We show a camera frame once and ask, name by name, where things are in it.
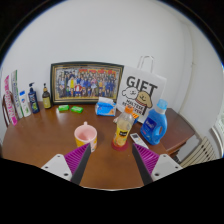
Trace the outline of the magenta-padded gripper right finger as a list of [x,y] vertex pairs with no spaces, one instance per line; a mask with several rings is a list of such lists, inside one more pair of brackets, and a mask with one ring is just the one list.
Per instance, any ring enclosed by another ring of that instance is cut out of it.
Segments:
[[136,160],[144,185],[164,178],[182,169],[169,155],[158,155],[141,145],[134,143],[132,153]]

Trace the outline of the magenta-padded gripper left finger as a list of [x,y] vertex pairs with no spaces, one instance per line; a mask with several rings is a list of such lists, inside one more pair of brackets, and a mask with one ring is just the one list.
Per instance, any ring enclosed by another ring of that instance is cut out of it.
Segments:
[[91,146],[87,143],[66,155],[56,154],[42,169],[79,185],[90,154]]

